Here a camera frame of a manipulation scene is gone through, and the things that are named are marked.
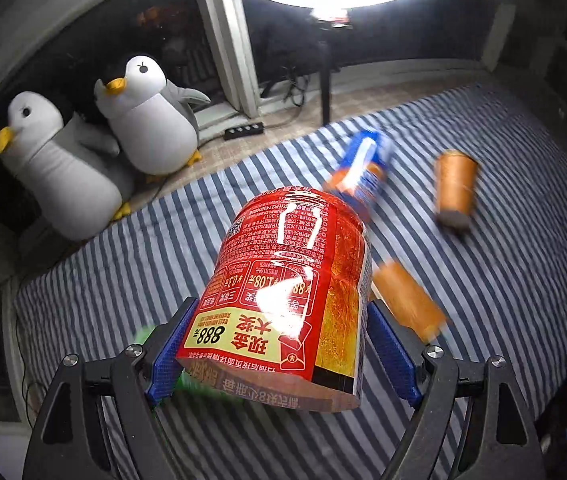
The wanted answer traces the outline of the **far brown paper cup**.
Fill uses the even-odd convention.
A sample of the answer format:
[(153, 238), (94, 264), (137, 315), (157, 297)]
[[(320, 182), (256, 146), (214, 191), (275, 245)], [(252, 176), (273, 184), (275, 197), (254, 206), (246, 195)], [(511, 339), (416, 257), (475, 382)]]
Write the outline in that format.
[(435, 213), (443, 226), (458, 231), (470, 228), (479, 168), (473, 157), (461, 151), (449, 150), (436, 159)]

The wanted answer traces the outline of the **red instant noodle cup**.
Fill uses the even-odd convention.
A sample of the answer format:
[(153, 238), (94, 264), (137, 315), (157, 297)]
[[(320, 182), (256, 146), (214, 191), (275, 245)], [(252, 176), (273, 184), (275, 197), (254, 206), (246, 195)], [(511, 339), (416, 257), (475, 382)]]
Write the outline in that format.
[(349, 205), (315, 188), (265, 192), (228, 229), (177, 362), (241, 399), (354, 410), (370, 284), (366, 226)]

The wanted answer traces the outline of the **black light tripod stand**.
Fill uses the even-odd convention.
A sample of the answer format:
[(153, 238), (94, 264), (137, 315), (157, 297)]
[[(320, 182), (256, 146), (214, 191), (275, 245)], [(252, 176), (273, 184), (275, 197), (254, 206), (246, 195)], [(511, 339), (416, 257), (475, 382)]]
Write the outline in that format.
[(349, 10), (347, 9), (315, 8), (311, 12), (311, 20), (317, 29), (321, 124), (326, 126), (331, 119), (333, 59), (330, 38), (334, 32), (342, 29), (351, 29), (352, 25), (349, 20)]

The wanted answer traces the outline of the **black power strip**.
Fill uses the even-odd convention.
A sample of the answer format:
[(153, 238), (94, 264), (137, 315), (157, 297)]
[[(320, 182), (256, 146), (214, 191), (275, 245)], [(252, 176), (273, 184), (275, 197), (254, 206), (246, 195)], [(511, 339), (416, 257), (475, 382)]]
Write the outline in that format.
[(262, 122), (252, 122), (252, 124), (227, 128), (224, 131), (223, 139), (230, 141), (244, 138), (245, 136), (258, 136), (259, 134), (263, 134), (264, 130), (265, 127)]

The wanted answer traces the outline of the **green plastic cup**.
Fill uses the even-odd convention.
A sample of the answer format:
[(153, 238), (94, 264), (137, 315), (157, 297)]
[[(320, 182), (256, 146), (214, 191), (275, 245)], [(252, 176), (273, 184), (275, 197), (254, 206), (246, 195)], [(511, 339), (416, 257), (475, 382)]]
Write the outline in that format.
[[(135, 334), (134, 343), (144, 344), (156, 328), (157, 326), (155, 325), (142, 326), (142, 328)], [(229, 402), (241, 403), (241, 400), (236, 396), (232, 396), (231, 394), (223, 391), (213, 389), (210, 386), (203, 385), (187, 372), (180, 373), (180, 377), (177, 378), (173, 391), (187, 391), (192, 394), (198, 394), (198, 396), (207, 396), (208, 398), (223, 399)]]

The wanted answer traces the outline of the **brown paper cup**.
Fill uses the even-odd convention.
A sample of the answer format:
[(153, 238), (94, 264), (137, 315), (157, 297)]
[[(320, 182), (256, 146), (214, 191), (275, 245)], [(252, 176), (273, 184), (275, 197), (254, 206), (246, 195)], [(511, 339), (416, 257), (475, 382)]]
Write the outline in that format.
[(479, 168), (473, 157), (461, 151), (449, 150), (436, 159), (435, 213), (443, 226), (458, 231), (470, 228)]
[(381, 264), (372, 274), (372, 292), (399, 324), (411, 328), (425, 344), (439, 337), (446, 324), (443, 310), (401, 263)]

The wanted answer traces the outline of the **striped blue white quilt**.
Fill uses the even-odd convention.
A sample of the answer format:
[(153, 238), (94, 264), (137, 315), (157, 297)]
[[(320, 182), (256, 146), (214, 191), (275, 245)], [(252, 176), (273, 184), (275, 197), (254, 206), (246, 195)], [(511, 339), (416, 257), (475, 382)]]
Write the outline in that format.
[[(391, 260), (446, 316), (426, 345), (457, 360), (505, 358), (534, 423), (567, 376), (567, 155), (518, 100), (484, 84), (335, 122), (113, 223), (20, 289), (16, 308), (33, 376), (48, 389), (68, 354), (114, 358), (142, 326), (169, 322), (189, 297), (199, 301), (238, 212), (276, 188), (326, 192), (361, 130), (387, 133), (394, 143), (364, 222), (371, 284), (361, 404), (320, 413), (173, 391), (152, 415), (177, 460), (176, 479), (384, 479), (415, 413), (394, 391), (367, 332), (368, 305), (383, 301), (372, 292), (372, 274)], [(449, 150), (480, 166), (466, 231), (436, 219), (434, 165)], [(118, 479), (140, 479), (114, 400), (105, 396), (101, 406)], [(467, 400), (456, 401), (429, 478), (451, 479), (467, 408)]]

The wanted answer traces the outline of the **small plush penguin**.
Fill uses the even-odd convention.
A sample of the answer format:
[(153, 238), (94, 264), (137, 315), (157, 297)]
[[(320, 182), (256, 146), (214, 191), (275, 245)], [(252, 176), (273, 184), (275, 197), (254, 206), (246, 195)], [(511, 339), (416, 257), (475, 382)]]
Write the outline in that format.
[(126, 157), (143, 174), (168, 176), (201, 159), (194, 108), (211, 99), (173, 84), (151, 56), (133, 55), (103, 70), (94, 99)]

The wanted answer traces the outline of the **large plush penguin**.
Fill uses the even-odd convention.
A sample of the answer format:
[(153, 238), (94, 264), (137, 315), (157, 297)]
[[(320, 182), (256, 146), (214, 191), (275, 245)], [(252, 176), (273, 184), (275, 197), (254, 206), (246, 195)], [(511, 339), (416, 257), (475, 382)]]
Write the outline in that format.
[(111, 133), (32, 91), (11, 100), (7, 120), (0, 159), (58, 233), (88, 240), (132, 212), (134, 172)]

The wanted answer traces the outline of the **near brown paper cup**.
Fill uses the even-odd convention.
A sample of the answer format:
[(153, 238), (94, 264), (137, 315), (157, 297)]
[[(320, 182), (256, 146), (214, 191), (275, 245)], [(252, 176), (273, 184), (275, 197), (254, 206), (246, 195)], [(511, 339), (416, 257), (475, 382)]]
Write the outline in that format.
[(372, 292), (399, 324), (411, 328), (425, 344), (439, 337), (446, 324), (443, 310), (401, 263), (381, 264), (372, 274)]

